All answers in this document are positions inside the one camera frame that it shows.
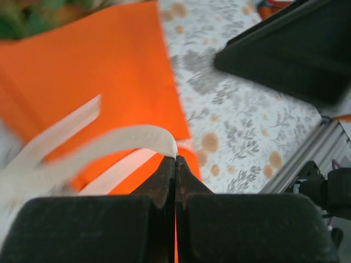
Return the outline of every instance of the purple wire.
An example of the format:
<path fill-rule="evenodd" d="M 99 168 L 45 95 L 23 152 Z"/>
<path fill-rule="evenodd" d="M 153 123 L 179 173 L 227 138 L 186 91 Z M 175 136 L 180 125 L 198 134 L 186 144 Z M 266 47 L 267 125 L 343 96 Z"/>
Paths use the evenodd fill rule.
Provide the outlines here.
<path fill-rule="evenodd" d="M 333 170 L 337 170 L 340 169 L 342 166 L 335 159 L 331 159 L 331 167 Z M 334 218 L 331 218 L 328 222 L 328 226 L 332 226 L 333 222 Z"/>

